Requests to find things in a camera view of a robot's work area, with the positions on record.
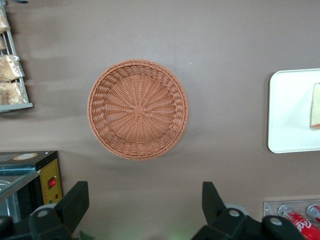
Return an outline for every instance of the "bread slice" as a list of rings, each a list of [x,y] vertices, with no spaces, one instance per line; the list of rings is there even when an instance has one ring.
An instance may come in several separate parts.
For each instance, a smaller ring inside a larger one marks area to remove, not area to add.
[[[313,86],[311,128],[320,129],[320,82]]]

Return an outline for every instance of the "oven door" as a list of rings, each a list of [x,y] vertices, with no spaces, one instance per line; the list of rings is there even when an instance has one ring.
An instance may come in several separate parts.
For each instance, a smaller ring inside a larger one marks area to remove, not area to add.
[[[28,194],[21,195],[39,174],[35,168],[0,170],[0,216],[10,216],[14,223],[25,217],[22,212],[26,201],[31,202],[33,199]]]

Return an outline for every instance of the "wicker basket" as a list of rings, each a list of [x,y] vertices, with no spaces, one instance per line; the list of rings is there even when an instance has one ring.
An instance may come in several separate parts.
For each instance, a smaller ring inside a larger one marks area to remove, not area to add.
[[[132,59],[111,66],[95,82],[88,119],[98,141],[119,157],[149,160],[174,147],[188,121],[188,100],[165,67]]]

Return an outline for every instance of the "yellow control panel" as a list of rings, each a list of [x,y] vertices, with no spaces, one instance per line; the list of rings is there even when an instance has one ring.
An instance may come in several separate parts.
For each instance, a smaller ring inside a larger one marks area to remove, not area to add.
[[[40,170],[44,204],[58,203],[62,197],[58,160],[55,159]]]

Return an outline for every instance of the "packaged bread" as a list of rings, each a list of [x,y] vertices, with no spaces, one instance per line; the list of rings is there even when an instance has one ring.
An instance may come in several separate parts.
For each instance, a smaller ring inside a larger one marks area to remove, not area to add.
[[[20,82],[0,82],[0,105],[26,102]]]
[[[8,23],[7,17],[5,16],[3,10],[0,8],[0,34],[3,34],[9,29],[10,25]]]
[[[0,36],[0,51],[6,49],[6,47],[4,39]]]
[[[19,60],[15,55],[0,56],[0,82],[9,82],[25,75]]]

